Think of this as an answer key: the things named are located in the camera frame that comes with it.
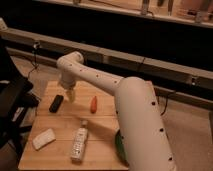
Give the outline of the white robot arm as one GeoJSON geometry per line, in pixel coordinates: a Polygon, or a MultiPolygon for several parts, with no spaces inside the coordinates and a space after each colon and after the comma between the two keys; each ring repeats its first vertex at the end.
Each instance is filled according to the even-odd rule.
{"type": "Polygon", "coordinates": [[[60,57],[59,83],[71,90],[80,78],[114,97],[129,171],[177,171],[152,84],[93,69],[83,61],[79,52],[60,57]]]}

